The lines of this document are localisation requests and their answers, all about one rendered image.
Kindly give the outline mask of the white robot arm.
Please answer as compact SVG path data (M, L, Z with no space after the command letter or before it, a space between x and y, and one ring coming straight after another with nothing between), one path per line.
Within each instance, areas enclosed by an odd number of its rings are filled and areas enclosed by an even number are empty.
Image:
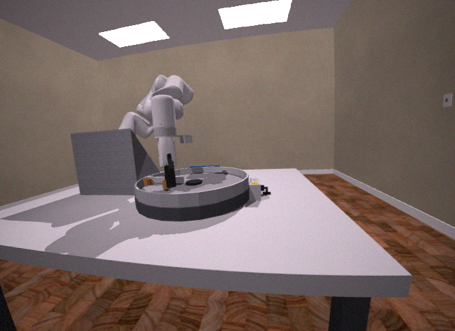
M153 132L155 137L178 136L176 120L183 117L183 105L188 104L192 98L193 90L179 76L166 78L160 75L136 109L150 124L136 113L128 112L119 129L131 128L135 136L138 134L142 138L148 138ZM183 144L193 143L190 135L178 137Z

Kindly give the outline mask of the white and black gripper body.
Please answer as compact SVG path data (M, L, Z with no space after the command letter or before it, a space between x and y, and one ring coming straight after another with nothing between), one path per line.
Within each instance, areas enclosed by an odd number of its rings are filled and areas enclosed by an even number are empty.
M163 168L164 166L168 166L168 158L167 154L171 153L172 161L175 163L174 167L176 166L176 151L175 151L175 143L174 137L177 136L156 136L158 138L158 151L159 151L159 165Z

